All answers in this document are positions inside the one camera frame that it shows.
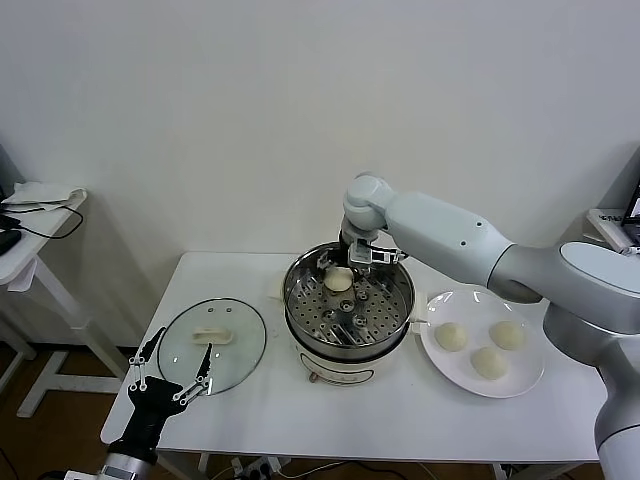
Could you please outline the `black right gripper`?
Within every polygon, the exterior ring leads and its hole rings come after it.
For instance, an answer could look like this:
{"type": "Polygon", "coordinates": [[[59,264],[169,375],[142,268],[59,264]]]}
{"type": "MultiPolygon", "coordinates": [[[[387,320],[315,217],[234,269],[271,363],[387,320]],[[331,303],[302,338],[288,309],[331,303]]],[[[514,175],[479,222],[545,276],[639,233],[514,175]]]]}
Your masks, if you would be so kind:
{"type": "MultiPolygon", "coordinates": [[[[340,265],[349,264],[349,251],[354,242],[354,230],[352,227],[342,227],[339,232],[339,253],[338,263],[340,265]]],[[[332,254],[323,252],[316,261],[316,267],[319,271],[325,272],[333,266],[332,254]]],[[[353,264],[352,271],[356,280],[367,278],[371,275],[372,267],[365,264],[353,264]]]]}

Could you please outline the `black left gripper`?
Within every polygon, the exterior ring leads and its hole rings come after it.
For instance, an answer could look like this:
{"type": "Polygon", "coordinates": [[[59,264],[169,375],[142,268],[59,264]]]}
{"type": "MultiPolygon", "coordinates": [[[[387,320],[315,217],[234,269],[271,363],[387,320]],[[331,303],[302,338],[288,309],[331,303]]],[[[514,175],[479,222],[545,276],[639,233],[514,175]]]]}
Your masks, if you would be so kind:
{"type": "Polygon", "coordinates": [[[186,386],[146,377],[146,365],[151,360],[166,327],[161,327],[141,349],[129,358],[133,371],[133,381],[128,387],[128,396],[134,411],[122,436],[109,445],[109,452],[133,457],[138,460],[156,460],[159,444],[166,421],[183,412],[181,404],[188,404],[209,388],[211,353],[213,344],[209,342],[200,366],[193,380],[186,386]]]}

